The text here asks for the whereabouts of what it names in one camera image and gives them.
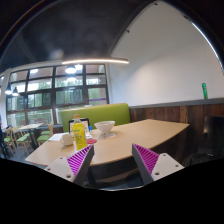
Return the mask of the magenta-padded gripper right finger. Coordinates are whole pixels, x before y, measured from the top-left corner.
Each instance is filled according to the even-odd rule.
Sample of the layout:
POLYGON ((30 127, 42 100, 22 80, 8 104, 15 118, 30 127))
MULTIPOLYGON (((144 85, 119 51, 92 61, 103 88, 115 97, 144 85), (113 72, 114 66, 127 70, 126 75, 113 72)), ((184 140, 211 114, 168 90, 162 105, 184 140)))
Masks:
POLYGON ((145 185, 183 169, 183 166, 167 153, 157 154, 137 144, 132 145, 132 155, 145 185))

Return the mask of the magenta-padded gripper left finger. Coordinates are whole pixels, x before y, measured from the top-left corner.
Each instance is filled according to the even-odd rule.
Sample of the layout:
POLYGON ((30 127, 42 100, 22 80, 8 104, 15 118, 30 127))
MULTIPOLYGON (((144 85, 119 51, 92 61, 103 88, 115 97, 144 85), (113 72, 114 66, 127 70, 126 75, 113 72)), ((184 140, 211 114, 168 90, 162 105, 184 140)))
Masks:
POLYGON ((89 145, 68 157, 58 157, 45 170, 76 185, 82 186, 93 156, 94 146, 89 145))

